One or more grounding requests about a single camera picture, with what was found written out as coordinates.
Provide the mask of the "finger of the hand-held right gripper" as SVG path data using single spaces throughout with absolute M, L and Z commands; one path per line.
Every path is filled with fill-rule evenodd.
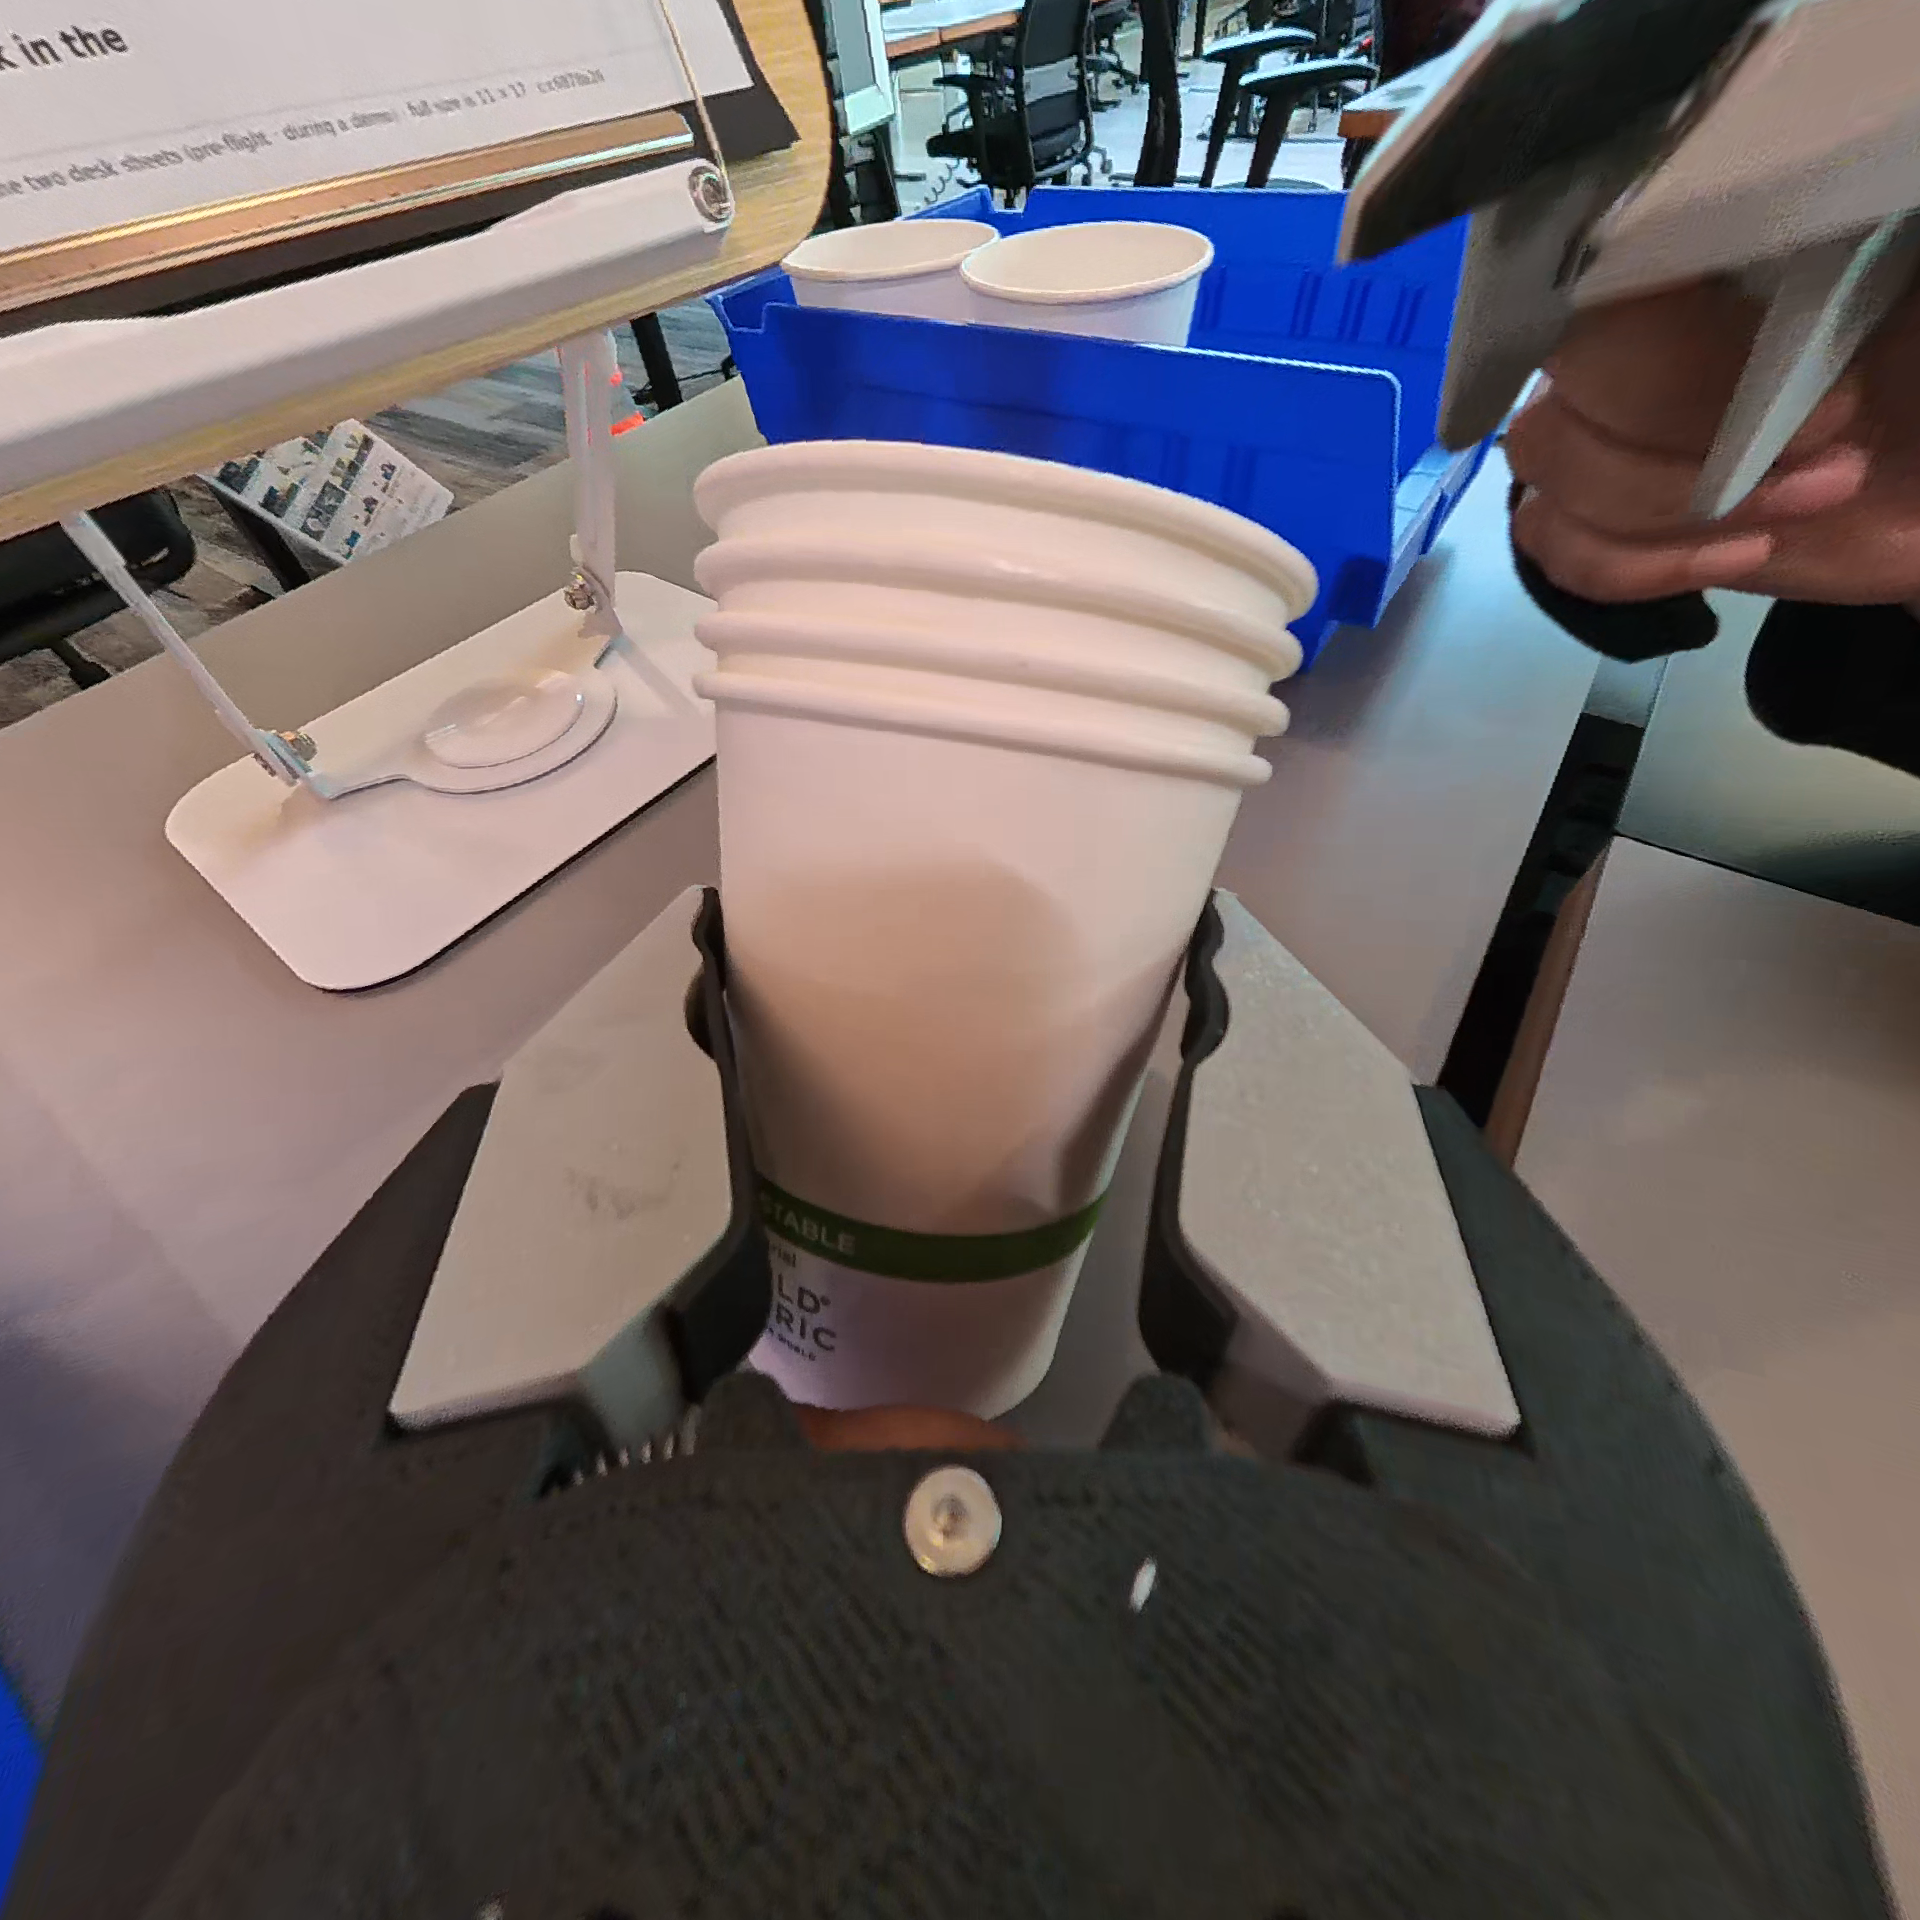
M 1715 451 L 1786 451 L 1915 276 L 1911 44 L 1745 44 L 1633 179 L 1473 214 L 1441 441 L 1495 431 L 1576 316 L 1724 278 L 1763 301 Z
M 1488 6 L 1347 196 L 1345 265 L 1545 186 L 1633 179 L 1727 44 L 1724 2 Z

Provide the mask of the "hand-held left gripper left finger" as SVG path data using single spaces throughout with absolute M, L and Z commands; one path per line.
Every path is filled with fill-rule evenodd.
M 415 1434 L 577 1409 L 671 1442 L 772 1303 L 722 905 L 679 895 L 503 1067 L 392 1395 Z

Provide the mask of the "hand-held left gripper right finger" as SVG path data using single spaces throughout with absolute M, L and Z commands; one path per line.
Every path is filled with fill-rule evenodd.
M 1520 1406 L 1404 1063 L 1216 889 L 1186 951 L 1138 1330 L 1248 1450 L 1341 1413 L 1485 1442 Z

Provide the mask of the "person's right hand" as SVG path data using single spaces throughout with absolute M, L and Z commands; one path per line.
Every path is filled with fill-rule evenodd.
M 1554 588 L 1602 605 L 1738 589 L 1915 610 L 1917 292 L 1765 482 L 1700 516 L 1695 491 L 1759 331 L 1759 300 L 1728 278 L 1572 323 L 1506 436 L 1516 543 Z

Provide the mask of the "black office chair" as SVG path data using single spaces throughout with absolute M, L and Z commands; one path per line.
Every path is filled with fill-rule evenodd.
M 123 497 L 93 511 L 146 589 L 178 583 L 199 551 L 171 489 Z M 109 619 L 123 599 L 55 523 L 3 542 L 3 666 L 51 654 L 77 687 L 109 678 L 75 638 Z
M 952 159 L 1005 206 L 1040 186 L 1096 175 L 1089 84 L 1091 2 L 1026 2 L 1009 45 L 943 84 L 968 98 L 965 124 L 928 137 L 932 159 Z
M 1340 116 L 1378 76 L 1381 6 L 1369 2 L 1141 4 L 1146 130 L 1138 186 L 1225 186 L 1231 145 L 1250 141 L 1239 186 L 1269 186 L 1305 113 Z M 1213 78 L 1196 116 L 1197 172 L 1185 169 L 1192 69 Z

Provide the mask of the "wooden white document stand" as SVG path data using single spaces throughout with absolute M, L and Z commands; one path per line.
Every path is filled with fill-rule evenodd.
M 5 244 L 5 526 L 59 526 L 240 759 L 167 841 L 306 985 L 442 956 L 714 755 L 700 599 L 618 567 L 612 324 L 767 263 L 749 172 L 800 130 L 762 79 L 594 129 Z M 93 519 L 130 482 L 387 405 L 408 367 L 555 346 L 567 561 L 527 605 L 299 726 L 260 726 Z

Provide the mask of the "printed photo leaflet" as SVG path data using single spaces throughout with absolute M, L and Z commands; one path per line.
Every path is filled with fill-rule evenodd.
M 199 478 L 228 507 L 284 537 L 299 561 L 340 567 L 453 510 L 453 491 L 395 443 L 347 419 L 228 459 Z

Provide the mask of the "printed instruction sheet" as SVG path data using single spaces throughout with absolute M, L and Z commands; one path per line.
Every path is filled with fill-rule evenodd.
M 753 84 L 722 4 L 5 4 L 5 244 Z

